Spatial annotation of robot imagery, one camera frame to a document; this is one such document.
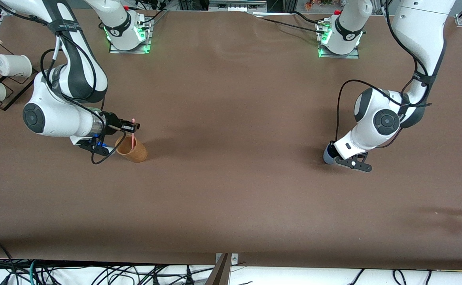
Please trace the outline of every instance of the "pink straw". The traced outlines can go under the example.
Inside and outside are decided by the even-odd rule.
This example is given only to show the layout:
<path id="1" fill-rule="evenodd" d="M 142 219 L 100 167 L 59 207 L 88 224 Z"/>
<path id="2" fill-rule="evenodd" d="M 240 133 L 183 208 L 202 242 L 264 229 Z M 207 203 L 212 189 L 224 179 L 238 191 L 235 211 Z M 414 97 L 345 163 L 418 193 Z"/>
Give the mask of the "pink straw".
<path id="1" fill-rule="evenodd" d="M 134 133 L 131 135 L 131 150 L 134 148 Z"/>

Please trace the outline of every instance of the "brown cup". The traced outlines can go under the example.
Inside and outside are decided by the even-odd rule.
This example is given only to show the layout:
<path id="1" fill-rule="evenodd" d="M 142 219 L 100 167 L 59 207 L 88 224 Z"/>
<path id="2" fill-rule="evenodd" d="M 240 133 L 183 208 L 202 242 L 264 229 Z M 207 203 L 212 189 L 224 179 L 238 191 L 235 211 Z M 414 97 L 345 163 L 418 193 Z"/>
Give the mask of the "brown cup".
<path id="1" fill-rule="evenodd" d="M 115 142 L 115 146 L 117 146 L 120 143 L 120 140 L 122 137 L 119 137 L 117 141 Z M 146 156 L 148 155 L 148 152 L 146 151 L 146 148 L 143 144 L 141 144 L 140 141 L 134 138 L 134 148 L 131 149 L 131 139 L 132 136 L 128 135 L 125 137 L 124 141 L 122 141 L 122 144 L 117 147 L 117 153 L 120 155 L 124 156 L 126 159 L 129 159 L 132 162 L 144 162 L 146 161 Z"/>

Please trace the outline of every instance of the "blue part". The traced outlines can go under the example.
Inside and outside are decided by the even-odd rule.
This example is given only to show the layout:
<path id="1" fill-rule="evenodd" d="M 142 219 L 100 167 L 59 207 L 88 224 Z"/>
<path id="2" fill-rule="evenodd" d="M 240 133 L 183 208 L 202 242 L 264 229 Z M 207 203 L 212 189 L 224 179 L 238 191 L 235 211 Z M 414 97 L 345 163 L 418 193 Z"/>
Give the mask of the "blue part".
<path id="1" fill-rule="evenodd" d="M 328 153 L 328 147 L 326 147 L 326 149 L 324 150 L 323 159 L 324 159 L 324 162 L 326 162 L 327 164 L 334 164 L 335 163 L 335 158 L 331 157 L 329 155 L 329 153 Z"/>

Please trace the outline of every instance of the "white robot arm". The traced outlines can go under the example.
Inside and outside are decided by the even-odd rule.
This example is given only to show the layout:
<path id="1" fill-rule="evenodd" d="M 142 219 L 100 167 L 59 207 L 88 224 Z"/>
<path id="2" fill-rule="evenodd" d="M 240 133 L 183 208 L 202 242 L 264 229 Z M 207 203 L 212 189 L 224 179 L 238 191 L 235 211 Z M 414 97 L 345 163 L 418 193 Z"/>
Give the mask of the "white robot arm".
<path id="1" fill-rule="evenodd" d="M 46 24 L 57 38 L 56 50 L 60 44 L 68 60 L 68 63 L 53 69 L 50 66 L 34 79 L 34 92 L 23 109 L 27 127 L 40 135 L 69 137 L 74 145 L 93 154 L 112 154 L 113 148 L 102 143 L 104 135 L 111 135 L 117 130 L 135 132 L 139 125 L 118 119 L 111 112 L 81 105 L 102 101 L 108 79 L 90 51 L 68 3 L 65 0 L 2 2 Z"/>
<path id="2" fill-rule="evenodd" d="M 321 43 L 335 54 L 349 54 L 358 45 L 372 9 L 370 0 L 350 1 L 340 15 L 325 18 L 324 21 L 329 22 L 329 30 Z"/>
<path id="3" fill-rule="evenodd" d="M 354 106 L 357 125 L 324 152 L 328 164 L 337 163 L 364 172 L 371 166 L 367 152 L 392 138 L 400 128 L 418 123 L 445 52 L 444 25 L 455 0 L 402 0 L 392 22 L 392 32 L 416 59 L 408 92 L 369 88 Z"/>
<path id="4" fill-rule="evenodd" d="M 128 51 L 145 41 L 145 16 L 133 10 L 126 11 L 120 0 L 84 0 L 96 11 L 112 44 Z"/>

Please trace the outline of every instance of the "table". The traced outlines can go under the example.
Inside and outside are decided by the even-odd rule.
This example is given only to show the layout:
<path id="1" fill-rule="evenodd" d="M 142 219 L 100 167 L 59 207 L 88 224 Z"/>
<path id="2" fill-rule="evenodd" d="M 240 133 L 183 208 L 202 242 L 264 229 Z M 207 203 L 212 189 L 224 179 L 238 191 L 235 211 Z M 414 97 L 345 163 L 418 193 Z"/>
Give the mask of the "table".
<path id="1" fill-rule="evenodd" d="M 0 242 L 15 258 L 462 269 L 462 28 L 424 119 L 372 173 L 325 165 L 341 84 L 401 90 L 411 58 L 371 17 L 360 59 L 318 58 L 313 33 L 246 13 L 169 12 L 148 55 L 108 54 L 92 10 L 76 10 L 109 87 L 105 110 L 141 123 L 148 161 L 93 166 L 67 138 L 0 111 Z M 274 19 L 310 27 L 296 16 Z M 46 27 L 7 18 L 0 39 L 39 67 Z M 341 134 L 366 86 L 343 92 Z"/>

